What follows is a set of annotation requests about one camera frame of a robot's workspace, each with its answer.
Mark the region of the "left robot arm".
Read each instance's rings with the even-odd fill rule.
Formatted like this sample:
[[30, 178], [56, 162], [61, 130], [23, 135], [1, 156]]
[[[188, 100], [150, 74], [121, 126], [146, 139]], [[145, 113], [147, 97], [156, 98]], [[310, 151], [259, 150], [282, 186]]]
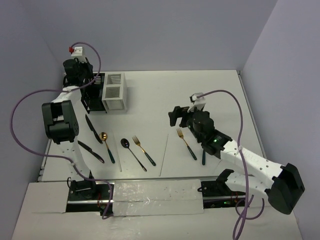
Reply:
[[47, 137], [58, 146], [62, 157], [68, 161], [70, 191], [93, 199], [98, 187], [79, 147], [80, 127], [73, 106], [82, 97], [80, 87], [93, 79], [93, 66], [86, 57], [73, 56], [63, 62], [63, 67], [66, 76], [61, 93], [55, 100], [41, 106], [44, 129]]

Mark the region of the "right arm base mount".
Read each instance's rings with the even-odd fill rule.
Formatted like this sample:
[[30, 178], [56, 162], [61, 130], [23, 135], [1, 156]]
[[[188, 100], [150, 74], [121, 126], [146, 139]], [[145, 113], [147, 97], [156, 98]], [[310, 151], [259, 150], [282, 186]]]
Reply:
[[205, 209], [233, 208], [245, 206], [245, 193], [232, 191], [226, 184], [219, 181], [201, 181], [201, 187], [197, 189], [202, 194], [203, 207]]

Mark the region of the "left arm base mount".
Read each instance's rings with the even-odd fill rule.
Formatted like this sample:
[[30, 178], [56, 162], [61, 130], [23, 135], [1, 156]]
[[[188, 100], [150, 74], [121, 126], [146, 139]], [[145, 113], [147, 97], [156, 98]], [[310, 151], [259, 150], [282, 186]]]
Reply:
[[[76, 189], [75, 181], [69, 180], [68, 186], [68, 197], [66, 204], [66, 213], [86, 213], [94, 212], [99, 213], [102, 217], [104, 211], [108, 205], [111, 189], [107, 184], [98, 184], [95, 182], [88, 182], [93, 184], [90, 187], [84, 189]], [[113, 200], [110, 199], [110, 204], [107, 209], [106, 218], [113, 214]]]

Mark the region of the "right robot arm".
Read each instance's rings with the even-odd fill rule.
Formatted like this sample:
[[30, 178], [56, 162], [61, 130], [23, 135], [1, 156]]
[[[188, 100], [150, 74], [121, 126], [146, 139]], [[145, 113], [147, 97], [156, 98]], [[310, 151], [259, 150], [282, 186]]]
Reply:
[[215, 128], [208, 111], [175, 106], [168, 116], [172, 127], [181, 119], [179, 126], [188, 128], [206, 153], [242, 167], [260, 180], [265, 186], [263, 193], [273, 208], [286, 215], [293, 211], [305, 191], [295, 165], [281, 165], [240, 148], [235, 140]]

